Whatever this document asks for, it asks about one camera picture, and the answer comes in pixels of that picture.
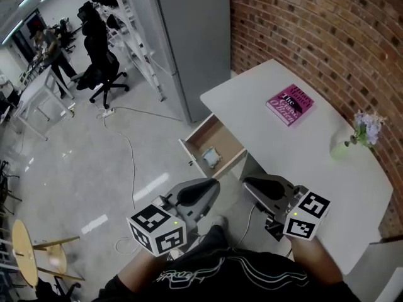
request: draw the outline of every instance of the power strip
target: power strip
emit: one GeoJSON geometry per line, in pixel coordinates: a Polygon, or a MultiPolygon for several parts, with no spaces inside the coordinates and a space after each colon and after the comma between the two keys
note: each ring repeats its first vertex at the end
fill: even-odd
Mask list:
{"type": "Polygon", "coordinates": [[[113,108],[113,109],[110,109],[109,111],[105,111],[103,114],[102,114],[102,118],[106,118],[106,117],[108,117],[108,116],[111,116],[112,114],[115,114],[115,109],[113,108]]]}

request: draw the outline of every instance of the small item in drawer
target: small item in drawer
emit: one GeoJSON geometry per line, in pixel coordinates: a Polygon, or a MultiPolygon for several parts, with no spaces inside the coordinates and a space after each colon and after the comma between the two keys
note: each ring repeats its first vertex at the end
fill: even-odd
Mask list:
{"type": "Polygon", "coordinates": [[[221,159],[222,159],[222,156],[219,155],[219,154],[217,153],[217,151],[215,150],[215,148],[213,148],[213,147],[208,148],[208,149],[201,155],[201,157],[207,161],[207,164],[208,164],[208,166],[209,166],[211,169],[214,169],[215,166],[216,166],[217,164],[219,164],[219,162],[220,162],[221,159]]]}

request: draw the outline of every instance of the black and white marker cube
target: black and white marker cube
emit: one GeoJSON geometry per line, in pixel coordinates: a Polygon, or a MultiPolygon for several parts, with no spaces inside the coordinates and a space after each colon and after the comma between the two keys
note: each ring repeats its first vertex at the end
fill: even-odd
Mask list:
{"type": "Polygon", "coordinates": [[[154,204],[127,218],[127,222],[134,239],[154,256],[186,244],[185,222],[154,204]]]}
{"type": "Polygon", "coordinates": [[[329,200],[308,191],[287,214],[283,234],[312,240],[329,209],[329,200]]]}

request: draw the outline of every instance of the person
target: person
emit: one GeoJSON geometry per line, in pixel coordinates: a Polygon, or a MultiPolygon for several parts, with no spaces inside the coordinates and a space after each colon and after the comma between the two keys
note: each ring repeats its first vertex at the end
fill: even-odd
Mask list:
{"type": "Polygon", "coordinates": [[[318,238],[289,238],[292,260],[230,247],[218,216],[205,239],[178,259],[146,249],[99,291],[94,302],[261,298],[265,301],[359,301],[318,238]]]}
{"type": "MultiPolygon", "coordinates": [[[[57,78],[59,78],[63,85],[66,86],[59,67],[61,67],[65,74],[70,78],[77,75],[77,73],[63,56],[55,35],[48,29],[42,30],[39,26],[32,28],[31,34],[33,35],[34,46],[38,58],[43,57],[45,66],[52,66],[52,70],[55,72],[57,78]]],[[[57,83],[57,85],[60,90],[60,98],[63,99],[65,91],[59,83],[57,83]]]]}

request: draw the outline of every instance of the flower vase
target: flower vase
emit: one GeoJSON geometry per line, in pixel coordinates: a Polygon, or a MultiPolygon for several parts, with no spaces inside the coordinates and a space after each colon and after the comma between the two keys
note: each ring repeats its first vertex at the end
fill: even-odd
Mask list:
{"type": "Polygon", "coordinates": [[[330,151],[330,156],[333,160],[342,160],[349,152],[349,142],[343,141],[336,144],[330,151]]]}

